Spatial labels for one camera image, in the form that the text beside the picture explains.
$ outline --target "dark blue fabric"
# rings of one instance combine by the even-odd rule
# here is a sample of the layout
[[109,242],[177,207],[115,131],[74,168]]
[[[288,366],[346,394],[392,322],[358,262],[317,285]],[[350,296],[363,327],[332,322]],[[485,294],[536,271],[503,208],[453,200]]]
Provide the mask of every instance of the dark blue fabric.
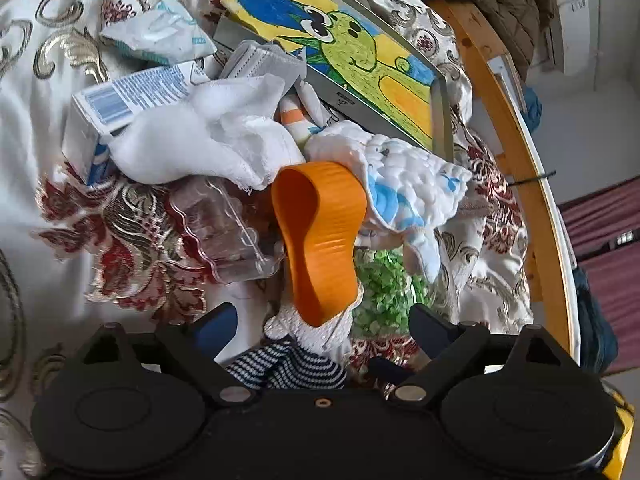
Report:
[[618,340],[590,291],[587,274],[580,267],[574,269],[574,282],[580,323],[580,367],[602,374],[618,356]]
[[533,88],[528,86],[524,87],[524,102],[527,105],[527,113],[524,114],[524,122],[529,129],[529,133],[540,126],[540,117],[542,117],[542,103],[538,96],[533,91]]
[[231,303],[222,303],[197,320],[191,330],[194,344],[204,355],[215,359],[238,330],[238,311]]

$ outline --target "crumpled paper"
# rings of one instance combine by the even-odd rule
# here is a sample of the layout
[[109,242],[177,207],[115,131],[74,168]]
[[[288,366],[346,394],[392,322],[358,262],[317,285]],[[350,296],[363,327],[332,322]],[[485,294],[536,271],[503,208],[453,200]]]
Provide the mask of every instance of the crumpled paper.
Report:
[[178,0],[160,0],[151,10],[100,33],[125,56],[172,65],[213,54],[217,48]]

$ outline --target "cardboard box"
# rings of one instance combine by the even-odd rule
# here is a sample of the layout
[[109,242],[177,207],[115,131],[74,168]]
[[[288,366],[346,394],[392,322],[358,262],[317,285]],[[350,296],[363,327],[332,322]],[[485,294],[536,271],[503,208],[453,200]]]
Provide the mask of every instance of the cardboard box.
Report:
[[98,184],[116,169],[108,143],[142,110],[176,103],[191,90],[209,82],[222,66],[213,56],[160,66],[86,88],[71,97],[62,153],[88,186]]

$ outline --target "teal fabric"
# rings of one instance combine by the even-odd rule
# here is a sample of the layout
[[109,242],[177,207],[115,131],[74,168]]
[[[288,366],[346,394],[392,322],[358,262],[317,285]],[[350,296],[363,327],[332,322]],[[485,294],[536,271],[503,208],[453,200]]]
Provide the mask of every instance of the teal fabric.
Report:
[[524,114],[523,119],[529,129],[529,133],[532,134],[533,131],[540,126],[542,103],[533,88],[528,86],[524,87],[524,102],[527,105],[527,113]]
[[580,323],[580,367],[602,374],[618,357],[618,340],[602,315],[600,302],[590,291],[586,272],[580,267],[574,269],[574,282]]

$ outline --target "blue and white striped fabric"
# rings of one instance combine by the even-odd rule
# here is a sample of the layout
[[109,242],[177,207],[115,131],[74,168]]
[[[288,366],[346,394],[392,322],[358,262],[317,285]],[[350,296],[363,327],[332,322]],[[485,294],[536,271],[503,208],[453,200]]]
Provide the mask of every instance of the blue and white striped fabric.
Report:
[[344,386],[347,378],[344,368],[339,364],[296,346],[291,341],[247,352],[226,370],[253,390],[337,389]]

